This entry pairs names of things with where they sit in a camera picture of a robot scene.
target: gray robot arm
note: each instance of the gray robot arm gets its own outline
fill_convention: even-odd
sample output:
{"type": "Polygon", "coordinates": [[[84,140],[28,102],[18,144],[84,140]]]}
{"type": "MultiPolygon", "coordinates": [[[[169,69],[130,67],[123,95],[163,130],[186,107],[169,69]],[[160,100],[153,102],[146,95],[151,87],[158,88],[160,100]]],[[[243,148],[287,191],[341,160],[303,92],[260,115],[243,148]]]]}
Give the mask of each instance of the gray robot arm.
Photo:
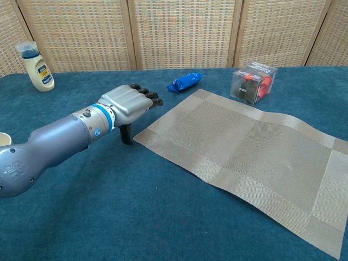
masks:
{"type": "Polygon", "coordinates": [[[95,104],[33,131],[24,144],[0,147],[0,197],[28,190],[40,175],[59,165],[115,127],[131,144],[130,125],[148,110],[163,105],[156,93],[137,84],[119,86],[95,104]]]}

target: orange object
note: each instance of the orange object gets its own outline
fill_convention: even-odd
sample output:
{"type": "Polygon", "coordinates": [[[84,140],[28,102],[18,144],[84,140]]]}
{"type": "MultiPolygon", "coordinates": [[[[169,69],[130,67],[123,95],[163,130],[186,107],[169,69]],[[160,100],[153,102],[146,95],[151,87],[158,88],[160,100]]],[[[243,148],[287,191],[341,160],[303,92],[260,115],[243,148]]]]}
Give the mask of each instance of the orange object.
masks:
{"type": "Polygon", "coordinates": [[[267,94],[270,93],[270,91],[271,91],[271,89],[270,89],[271,83],[272,83],[272,78],[270,76],[266,76],[261,81],[260,88],[259,88],[258,95],[257,95],[258,96],[258,100],[262,99],[264,96],[266,96],[267,94]]]}

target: bottle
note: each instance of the bottle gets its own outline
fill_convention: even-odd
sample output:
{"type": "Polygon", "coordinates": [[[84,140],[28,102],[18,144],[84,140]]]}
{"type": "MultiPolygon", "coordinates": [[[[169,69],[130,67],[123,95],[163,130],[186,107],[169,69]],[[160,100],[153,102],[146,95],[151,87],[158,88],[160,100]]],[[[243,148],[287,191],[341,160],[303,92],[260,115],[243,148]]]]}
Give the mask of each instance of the bottle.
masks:
{"type": "Polygon", "coordinates": [[[39,53],[36,42],[22,42],[16,46],[26,66],[29,78],[39,91],[51,91],[54,88],[53,76],[39,53]]]}

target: beige placemat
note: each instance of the beige placemat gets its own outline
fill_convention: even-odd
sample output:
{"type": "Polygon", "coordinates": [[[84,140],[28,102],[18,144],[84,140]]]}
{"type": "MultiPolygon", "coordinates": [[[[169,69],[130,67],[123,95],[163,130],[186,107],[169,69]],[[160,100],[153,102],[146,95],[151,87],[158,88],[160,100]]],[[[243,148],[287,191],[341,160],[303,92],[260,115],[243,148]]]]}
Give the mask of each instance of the beige placemat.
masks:
{"type": "Polygon", "coordinates": [[[348,142],[286,114],[198,90],[134,137],[339,259],[348,142]]]}

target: woven screen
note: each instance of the woven screen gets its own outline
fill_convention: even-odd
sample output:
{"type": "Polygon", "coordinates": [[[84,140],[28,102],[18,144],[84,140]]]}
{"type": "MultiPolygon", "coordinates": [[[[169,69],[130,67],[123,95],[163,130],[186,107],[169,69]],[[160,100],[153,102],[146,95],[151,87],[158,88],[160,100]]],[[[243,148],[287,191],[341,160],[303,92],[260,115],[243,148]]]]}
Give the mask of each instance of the woven screen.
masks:
{"type": "Polygon", "coordinates": [[[348,1],[330,7],[308,65],[348,66],[348,1]]]}
{"type": "Polygon", "coordinates": [[[131,69],[134,51],[127,48],[131,33],[122,16],[129,23],[124,0],[24,0],[20,7],[53,71],[131,69]]]}
{"type": "Polygon", "coordinates": [[[129,0],[138,68],[226,67],[234,7],[229,0],[129,0]]]}
{"type": "Polygon", "coordinates": [[[0,0],[0,24],[0,77],[25,73],[26,68],[15,45],[30,39],[26,37],[14,6],[8,0],[0,0]]]}
{"type": "Polygon", "coordinates": [[[277,67],[304,65],[328,4],[326,0],[246,0],[234,65],[253,61],[277,67]]]}

